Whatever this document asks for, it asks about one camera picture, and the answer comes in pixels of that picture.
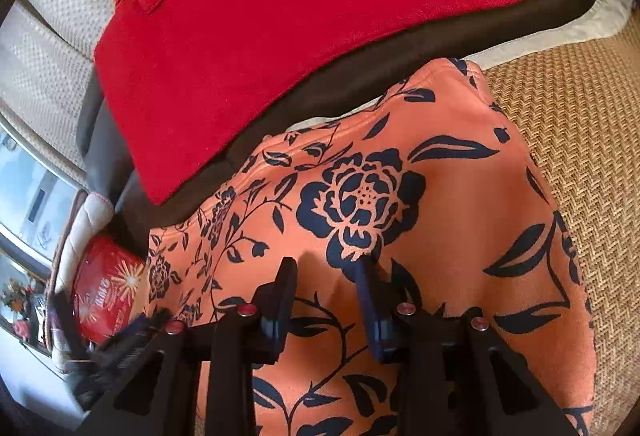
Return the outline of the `orange floral garment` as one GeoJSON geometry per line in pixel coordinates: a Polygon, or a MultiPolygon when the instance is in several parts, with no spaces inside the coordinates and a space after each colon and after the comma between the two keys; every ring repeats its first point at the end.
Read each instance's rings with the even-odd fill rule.
{"type": "Polygon", "coordinates": [[[596,354],[574,243],[525,139],[462,60],[262,141],[188,219],[151,231],[140,297],[146,313],[204,325],[293,257],[292,331],[254,381],[259,433],[391,435],[395,375],[367,349],[355,288],[372,252],[427,312],[482,308],[588,432],[596,354]]]}

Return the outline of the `red gift box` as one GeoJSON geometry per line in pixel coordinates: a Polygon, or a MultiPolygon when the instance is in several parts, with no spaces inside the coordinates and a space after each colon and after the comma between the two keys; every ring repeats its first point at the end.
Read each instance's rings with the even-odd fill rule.
{"type": "Polygon", "coordinates": [[[143,261],[110,237],[89,242],[72,288],[76,325],[85,340],[102,344],[128,325],[143,271],[143,261]]]}

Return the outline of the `dark brown headboard cushion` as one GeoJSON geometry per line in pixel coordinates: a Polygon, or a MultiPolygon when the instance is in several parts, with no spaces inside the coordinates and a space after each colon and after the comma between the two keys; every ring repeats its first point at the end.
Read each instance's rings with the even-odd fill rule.
{"type": "Polygon", "coordinates": [[[331,60],[278,97],[169,198],[153,203],[108,107],[96,72],[80,115],[78,147],[88,185],[114,205],[107,231],[132,252],[148,246],[150,229],[186,219],[241,167],[266,134],[314,117],[341,115],[372,100],[437,57],[464,57],[567,24],[595,0],[526,0],[491,10],[431,20],[331,60]]]}

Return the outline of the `white quilted cushion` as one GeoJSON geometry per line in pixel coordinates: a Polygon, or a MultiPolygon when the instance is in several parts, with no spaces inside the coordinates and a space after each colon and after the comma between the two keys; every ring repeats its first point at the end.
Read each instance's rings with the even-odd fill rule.
{"type": "Polygon", "coordinates": [[[55,326],[53,297],[64,291],[67,297],[72,293],[73,283],[81,256],[89,242],[107,227],[114,216],[114,205],[99,193],[78,190],[74,196],[70,214],[55,249],[51,276],[46,286],[46,317],[44,317],[44,341],[50,350],[56,371],[66,374],[68,349],[62,342],[61,330],[55,326]]]}

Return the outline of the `woven bamboo bed mat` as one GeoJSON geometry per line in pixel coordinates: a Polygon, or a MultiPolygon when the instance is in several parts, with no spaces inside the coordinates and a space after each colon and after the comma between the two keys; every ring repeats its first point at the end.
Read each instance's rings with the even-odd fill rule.
{"type": "Polygon", "coordinates": [[[473,55],[532,149],[576,243],[598,367],[590,426],[639,422],[639,7],[596,0],[559,28],[473,55]]]}

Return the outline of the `beige curtain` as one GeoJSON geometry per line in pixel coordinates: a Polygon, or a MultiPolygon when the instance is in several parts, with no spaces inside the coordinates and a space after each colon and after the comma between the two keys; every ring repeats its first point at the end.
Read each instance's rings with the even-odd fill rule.
{"type": "Polygon", "coordinates": [[[1,25],[1,118],[47,165],[85,184],[76,135],[115,0],[15,0],[1,25]]]}

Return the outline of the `window frame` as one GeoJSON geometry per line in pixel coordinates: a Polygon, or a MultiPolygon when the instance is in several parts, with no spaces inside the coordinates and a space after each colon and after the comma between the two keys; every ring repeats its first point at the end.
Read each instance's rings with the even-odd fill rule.
{"type": "Polygon", "coordinates": [[[77,185],[1,126],[1,328],[47,354],[46,289],[77,185]]]}

